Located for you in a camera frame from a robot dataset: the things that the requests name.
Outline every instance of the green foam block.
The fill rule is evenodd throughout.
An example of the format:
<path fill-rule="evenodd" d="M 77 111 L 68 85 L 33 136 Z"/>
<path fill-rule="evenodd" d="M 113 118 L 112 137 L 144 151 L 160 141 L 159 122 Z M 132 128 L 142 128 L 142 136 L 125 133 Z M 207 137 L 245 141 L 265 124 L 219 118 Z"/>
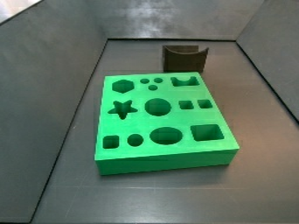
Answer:
<path fill-rule="evenodd" d="M 105 77 L 94 155 L 101 175 L 227 165 L 237 150 L 199 73 Z"/>

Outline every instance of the star-shaped hole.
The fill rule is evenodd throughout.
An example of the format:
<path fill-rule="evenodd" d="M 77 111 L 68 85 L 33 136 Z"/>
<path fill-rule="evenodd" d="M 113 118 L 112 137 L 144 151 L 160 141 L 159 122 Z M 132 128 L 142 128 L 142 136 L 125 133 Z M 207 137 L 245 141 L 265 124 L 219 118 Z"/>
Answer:
<path fill-rule="evenodd" d="M 114 104 L 114 108 L 112 108 L 108 113 L 109 114 L 117 114 L 118 118 L 121 120 L 124 120 L 126 118 L 126 114 L 128 113 L 134 113 L 137 111 L 136 108 L 132 108 L 132 101 L 125 101 L 125 102 L 120 102 L 120 101 L 113 101 Z"/>

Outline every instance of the small circular hole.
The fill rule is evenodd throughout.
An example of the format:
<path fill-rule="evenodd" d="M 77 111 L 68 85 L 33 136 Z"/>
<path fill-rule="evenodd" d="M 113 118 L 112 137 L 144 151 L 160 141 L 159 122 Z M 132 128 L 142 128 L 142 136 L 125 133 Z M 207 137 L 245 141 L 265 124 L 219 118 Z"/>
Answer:
<path fill-rule="evenodd" d="M 141 82 L 142 84 L 145 84 L 145 83 L 149 82 L 149 80 L 148 80 L 148 79 L 141 79 L 140 82 Z"/>
<path fill-rule="evenodd" d="M 128 137 L 126 142 L 130 146 L 136 147 L 144 142 L 144 139 L 140 135 L 133 134 Z"/>
<path fill-rule="evenodd" d="M 156 83 L 161 83 L 164 80 L 161 79 L 161 78 L 154 78 L 153 79 L 153 82 L 156 82 Z"/>
<path fill-rule="evenodd" d="M 150 86 L 148 87 L 148 89 L 149 89 L 149 90 L 156 90 L 156 89 L 157 89 L 157 86 L 156 86 L 156 85 L 150 85 Z"/>

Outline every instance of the gray wall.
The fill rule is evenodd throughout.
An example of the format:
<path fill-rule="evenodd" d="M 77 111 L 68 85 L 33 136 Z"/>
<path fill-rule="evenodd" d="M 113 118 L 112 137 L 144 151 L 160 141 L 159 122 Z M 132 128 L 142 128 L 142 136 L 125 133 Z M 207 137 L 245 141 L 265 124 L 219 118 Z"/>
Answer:
<path fill-rule="evenodd" d="M 84 0 L 42 1 L 0 34 L 0 222 L 26 222 L 106 38 Z"/>
<path fill-rule="evenodd" d="M 235 40 L 263 0 L 89 0 L 116 39 Z"/>
<path fill-rule="evenodd" d="M 237 43 L 299 120 L 299 1 L 265 0 Z"/>

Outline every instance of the circular hole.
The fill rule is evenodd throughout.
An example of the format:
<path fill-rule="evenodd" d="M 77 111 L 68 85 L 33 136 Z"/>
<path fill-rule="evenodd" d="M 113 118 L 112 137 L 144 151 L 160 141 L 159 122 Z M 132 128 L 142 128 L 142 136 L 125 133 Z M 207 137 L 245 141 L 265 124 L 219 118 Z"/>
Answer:
<path fill-rule="evenodd" d="M 153 82 L 156 82 L 156 83 L 161 83 L 164 80 L 161 79 L 161 78 L 154 78 L 153 79 Z"/>
<path fill-rule="evenodd" d="M 145 83 L 149 82 L 149 80 L 148 79 L 141 79 L 140 82 L 145 84 Z"/>
<path fill-rule="evenodd" d="M 144 110 L 152 116 L 164 116 L 171 112 L 171 109 L 171 103 L 164 99 L 154 98 L 144 104 Z"/>
<path fill-rule="evenodd" d="M 148 89 L 149 89 L 149 90 L 156 90 L 156 89 L 157 89 L 157 86 L 156 86 L 156 85 L 150 85 L 150 86 L 148 87 Z"/>
<path fill-rule="evenodd" d="M 154 129 L 149 137 L 157 144 L 176 144 L 183 140 L 183 133 L 175 128 L 164 127 Z"/>
<path fill-rule="evenodd" d="M 128 137 L 126 142 L 130 146 L 136 147 L 144 142 L 144 139 L 140 135 L 133 134 Z"/>

